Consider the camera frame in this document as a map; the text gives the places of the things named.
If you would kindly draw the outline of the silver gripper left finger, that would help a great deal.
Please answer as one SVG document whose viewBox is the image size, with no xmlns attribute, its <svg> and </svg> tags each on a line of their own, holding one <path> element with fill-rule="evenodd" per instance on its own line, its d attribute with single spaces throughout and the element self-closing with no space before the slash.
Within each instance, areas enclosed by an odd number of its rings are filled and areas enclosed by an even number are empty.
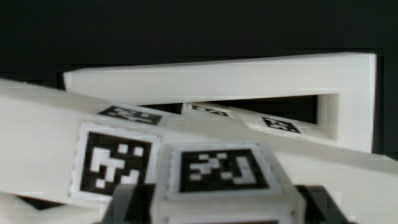
<svg viewBox="0 0 398 224">
<path fill-rule="evenodd" d="M 121 184 L 101 221 L 96 224 L 151 224 L 153 184 Z"/>
</svg>

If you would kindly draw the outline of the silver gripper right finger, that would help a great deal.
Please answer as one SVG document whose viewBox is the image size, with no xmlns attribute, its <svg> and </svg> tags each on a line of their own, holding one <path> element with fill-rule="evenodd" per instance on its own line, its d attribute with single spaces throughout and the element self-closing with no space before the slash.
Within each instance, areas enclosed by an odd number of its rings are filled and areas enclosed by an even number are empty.
<svg viewBox="0 0 398 224">
<path fill-rule="evenodd" d="M 297 185 L 306 199 L 304 224 L 355 224 L 348 221 L 341 209 L 322 185 Z"/>
</svg>

